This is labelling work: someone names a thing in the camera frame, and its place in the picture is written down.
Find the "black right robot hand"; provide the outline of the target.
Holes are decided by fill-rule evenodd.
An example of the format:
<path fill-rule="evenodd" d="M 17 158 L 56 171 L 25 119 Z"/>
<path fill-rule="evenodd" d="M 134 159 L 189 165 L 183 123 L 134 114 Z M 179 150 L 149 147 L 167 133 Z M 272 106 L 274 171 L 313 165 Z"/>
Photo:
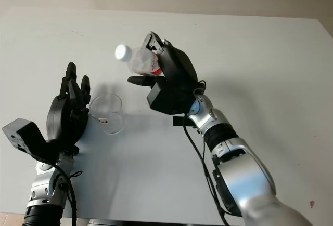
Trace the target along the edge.
<path fill-rule="evenodd" d="M 161 40 L 155 32 L 151 31 L 141 48 L 157 54 L 163 76 L 130 76 L 127 79 L 128 82 L 149 87 L 153 87 L 156 83 L 167 84 L 181 90 L 193 90 L 199 86 L 197 73 L 188 55 L 169 41 Z"/>

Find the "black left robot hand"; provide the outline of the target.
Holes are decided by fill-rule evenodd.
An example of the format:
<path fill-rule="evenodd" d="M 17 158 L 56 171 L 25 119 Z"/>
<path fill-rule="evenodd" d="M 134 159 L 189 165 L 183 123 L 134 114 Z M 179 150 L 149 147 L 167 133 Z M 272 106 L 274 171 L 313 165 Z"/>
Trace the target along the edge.
<path fill-rule="evenodd" d="M 76 65 L 69 62 L 59 95 L 53 99 L 46 120 L 49 140 L 55 142 L 60 151 L 73 155 L 79 153 L 75 144 L 85 131 L 89 113 L 87 105 L 91 100 L 89 77 L 83 76 L 80 85 L 76 80 Z"/>

